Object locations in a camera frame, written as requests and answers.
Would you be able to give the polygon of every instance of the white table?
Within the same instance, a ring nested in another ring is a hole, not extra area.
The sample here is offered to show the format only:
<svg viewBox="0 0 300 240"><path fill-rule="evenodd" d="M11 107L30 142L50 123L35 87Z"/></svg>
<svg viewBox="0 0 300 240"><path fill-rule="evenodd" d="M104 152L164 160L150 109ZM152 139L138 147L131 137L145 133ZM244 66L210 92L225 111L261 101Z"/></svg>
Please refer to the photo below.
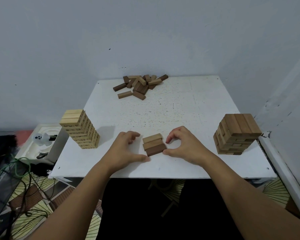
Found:
<svg viewBox="0 0 300 240"><path fill-rule="evenodd" d="M69 138L50 177L84 177L121 131L141 133L130 145L130 150L145 154L142 137L161 133L165 140L173 128L184 125L209 150L217 153L212 137L219 122L225 114L239 113L218 76L170 77L153 90L148 90L143 101L134 96L118 99L118 93L129 90L124 88L114 92L112 88L121 83L123 79L98 81L84 107L101 136L99 147L81 149ZM176 140L167 147L176 148L179 145L180 141ZM256 141L240 156L219 157L243 178L276 177ZM151 162L133 163L112 177L210 178L201 167L162 153L152 156Z"/></svg>

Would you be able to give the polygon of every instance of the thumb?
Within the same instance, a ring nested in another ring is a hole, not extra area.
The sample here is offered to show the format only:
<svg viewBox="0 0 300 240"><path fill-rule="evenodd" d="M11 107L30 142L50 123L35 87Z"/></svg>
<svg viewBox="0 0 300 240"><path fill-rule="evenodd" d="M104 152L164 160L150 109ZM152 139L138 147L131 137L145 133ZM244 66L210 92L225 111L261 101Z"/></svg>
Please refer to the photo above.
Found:
<svg viewBox="0 0 300 240"><path fill-rule="evenodd" d="M179 157L178 148L176 148L176 149L165 149L162 153L164 155L168 155L168 156L171 156L171 157Z"/></svg>
<svg viewBox="0 0 300 240"><path fill-rule="evenodd" d="M147 155L144 155L144 154L132 154L131 159L133 162L149 162L150 161L150 157L148 157Z"/></svg>

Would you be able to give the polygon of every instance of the black pants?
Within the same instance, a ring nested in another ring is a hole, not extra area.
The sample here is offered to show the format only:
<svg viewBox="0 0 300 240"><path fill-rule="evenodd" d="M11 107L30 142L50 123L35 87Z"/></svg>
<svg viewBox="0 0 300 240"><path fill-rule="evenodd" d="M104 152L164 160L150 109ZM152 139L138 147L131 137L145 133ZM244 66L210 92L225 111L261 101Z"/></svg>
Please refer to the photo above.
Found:
<svg viewBox="0 0 300 240"><path fill-rule="evenodd" d="M243 239L212 180L186 180L179 207L164 217L161 214L171 201L154 187L148 190L149 185L149 179L108 182L96 239Z"/></svg>

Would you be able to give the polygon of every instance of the person's left hand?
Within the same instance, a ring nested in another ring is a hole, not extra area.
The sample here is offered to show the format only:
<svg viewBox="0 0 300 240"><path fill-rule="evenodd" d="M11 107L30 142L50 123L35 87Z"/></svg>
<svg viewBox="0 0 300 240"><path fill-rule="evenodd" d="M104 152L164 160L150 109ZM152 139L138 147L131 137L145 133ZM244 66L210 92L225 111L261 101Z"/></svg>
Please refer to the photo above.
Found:
<svg viewBox="0 0 300 240"><path fill-rule="evenodd" d="M136 137L139 136L138 132L120 132L110 149L101 158L100 163L104 163L109 167L110 173L113 174L132 162L149 162L150 158L148 156L133 154L128 150L128 144L132 144Z"/></svg>

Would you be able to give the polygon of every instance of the person's right arm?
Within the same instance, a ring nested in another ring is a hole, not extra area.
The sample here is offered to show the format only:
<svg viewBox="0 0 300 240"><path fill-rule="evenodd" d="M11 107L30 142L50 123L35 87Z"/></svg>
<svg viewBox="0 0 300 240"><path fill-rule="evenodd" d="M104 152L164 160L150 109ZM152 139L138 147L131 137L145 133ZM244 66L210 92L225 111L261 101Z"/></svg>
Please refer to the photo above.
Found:
<svg viewBox="0 0 300 240"><path fill-rule="evenodd" d="M300 240L300 219L236 174L184 126L172 130L166 143L174 138L181 140L180 147L166 149L163 154L203 167L245 240Z"/></svg>

